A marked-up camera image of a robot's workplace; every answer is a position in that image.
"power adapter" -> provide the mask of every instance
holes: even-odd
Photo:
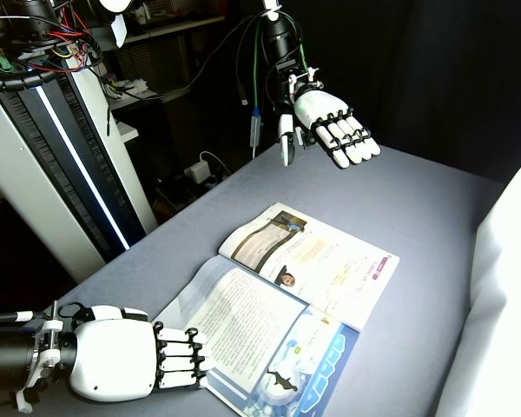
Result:
[[[195,184],[200,184],[210,177],[208,162],[198,161],[183,171],[187,178],[191,178]]]

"black curtain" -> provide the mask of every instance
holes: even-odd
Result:
[[[308,62],[377,141],[507,182],[521,165],[521,1],[286,0]],[[261,2],[241,1],[244,15]]]

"robotic hand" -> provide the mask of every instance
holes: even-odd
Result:
[[[318,143],[340,169],[379,155],[379,145],[353,116],[353,109],[315,80],[318,69],[307,66],[298,24],[279,11],[277,0],[264,0],[264,4],[268,12],[263,45],[277,70],[280,104],[285,109],[280,111],[278,128],[284,166],[293,162],[295,137],[300,146]],[[299,126],[294,127],[294,120]]]
[[[0,329],[0,389],[16,389],[19,411],[31,413],[27,397],[39,382],[69,379],[73,390],[90,400],[111,402],[146,397],[153,390],[201,387],[214,367],[205,337],[197,329],[182,331],[148,322],[133,308],[112,306],[53,315],[35,332]],[[73,332],[63,332],[57,318],[71,317]],[[28,321],[31,312],[0,314],[0,323]]]

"gray table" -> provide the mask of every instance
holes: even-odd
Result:
[[[299,150],[288,168],[279,153],[262,154],[61,302],[130,306],[155,317],[235,228],[282,202],[400,258],[326,415],[431,414],[468,310],[474,233],[501,187],[392,149],[343,171],[319,149]],[[103,405],[77,399],[62,384],[43,393],[35,415],[233,412],[208,391]]]

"open book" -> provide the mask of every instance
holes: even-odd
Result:
[[[399,258],[279,203],[219,253],[156,320],[207,336],[238,414],[322,414]]]

